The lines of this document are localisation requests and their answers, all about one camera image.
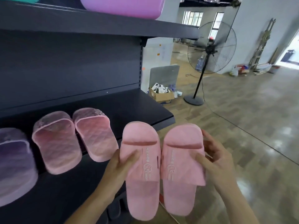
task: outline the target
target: black fan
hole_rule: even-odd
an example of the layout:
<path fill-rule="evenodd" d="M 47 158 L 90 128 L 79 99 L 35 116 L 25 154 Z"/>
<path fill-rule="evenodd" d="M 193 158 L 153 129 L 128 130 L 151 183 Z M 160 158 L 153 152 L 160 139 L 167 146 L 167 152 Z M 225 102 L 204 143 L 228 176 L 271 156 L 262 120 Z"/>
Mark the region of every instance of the black fan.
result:
<path fill-rule="evenodd" d="M 207 34 L 219 22 L 209 22 L 199 28 L 201 35 Z M 194 95 L 184 97 L 191 105 L 203 105 L 204 101 L 196 97 L 203 74 L 212 74 L 222 70 L 233 58 L 237 38 L 234 30 L 227 23 L 221 22 L 218 30 L 212 30 L 210 38 L 200 37 L 197 41 L 190 41 L 188 46 L 188 60 L 191 66 L 201 72 Z"/>

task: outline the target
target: person's left hand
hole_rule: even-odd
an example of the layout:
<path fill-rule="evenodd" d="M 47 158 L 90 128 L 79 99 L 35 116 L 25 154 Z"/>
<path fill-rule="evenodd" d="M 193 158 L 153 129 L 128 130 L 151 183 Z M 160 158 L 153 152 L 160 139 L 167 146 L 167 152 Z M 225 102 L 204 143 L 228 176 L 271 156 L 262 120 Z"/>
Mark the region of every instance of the person's left hand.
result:
<path fill-rule="evenodd" d="M 112 203 L 115 194 L 123 185 L 130 168 L 137 162 L 140 157 L 139 152 L 133 153 L 125 163 L 120 163 L 119 152 L 116 150 L 110 159 L 105 173 L 96 189 L 102 196 L 108 199 L 108 203 Z"/>

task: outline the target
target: hand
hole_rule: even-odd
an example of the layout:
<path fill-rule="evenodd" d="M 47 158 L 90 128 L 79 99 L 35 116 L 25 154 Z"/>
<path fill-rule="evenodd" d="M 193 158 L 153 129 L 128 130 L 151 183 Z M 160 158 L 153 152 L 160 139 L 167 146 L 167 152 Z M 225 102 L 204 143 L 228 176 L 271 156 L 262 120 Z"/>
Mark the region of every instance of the hand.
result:
<path fill-rule="evenodd" d="M 207 170 L 218 193 L 226 196 L 238 189 L 232 155 L 208 132 L 202 130 L 202 134 L 206 138 L 204 151 L 209 156 L 196 153 L 192 157 Z"/>
<path fill-rule="evenodd" d="M 104 195 L 108 199 L 107 203 L 110 204 L 114 200 L 115 194 L 123 185 L 130 168 L 137 162 L 140 157 L 139 152 L 133 153 L 125 163 L 119 162 L 119 152 L 116 150 L 110 159 L 105 173 L 96 189 L 100 195 Z"/>

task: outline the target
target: ceiling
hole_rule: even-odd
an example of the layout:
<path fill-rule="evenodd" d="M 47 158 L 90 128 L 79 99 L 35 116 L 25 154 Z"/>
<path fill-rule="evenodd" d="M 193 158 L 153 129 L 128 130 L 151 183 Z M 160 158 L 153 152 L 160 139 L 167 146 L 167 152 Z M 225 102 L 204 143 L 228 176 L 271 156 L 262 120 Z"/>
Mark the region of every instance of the ceiling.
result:
<path fill-rule="evenodd" d="M 233 0 L 220 0 L 220 2 L 232 2 Z M 226 3 L 210 3 L 204 0 L 185 0 L 183 3 L 180 3 L 180 7 L 226 7 L 229 4 Z"/>

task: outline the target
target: bright doorway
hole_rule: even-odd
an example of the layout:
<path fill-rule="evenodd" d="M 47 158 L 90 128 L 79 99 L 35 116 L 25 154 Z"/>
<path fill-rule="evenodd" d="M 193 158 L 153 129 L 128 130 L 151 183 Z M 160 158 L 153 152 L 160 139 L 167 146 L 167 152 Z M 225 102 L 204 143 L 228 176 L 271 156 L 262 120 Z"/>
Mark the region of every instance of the bright doorway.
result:
<path fill-rule="evenodd" d="M 299 70 L 299 30 L 275 64 Z"/>

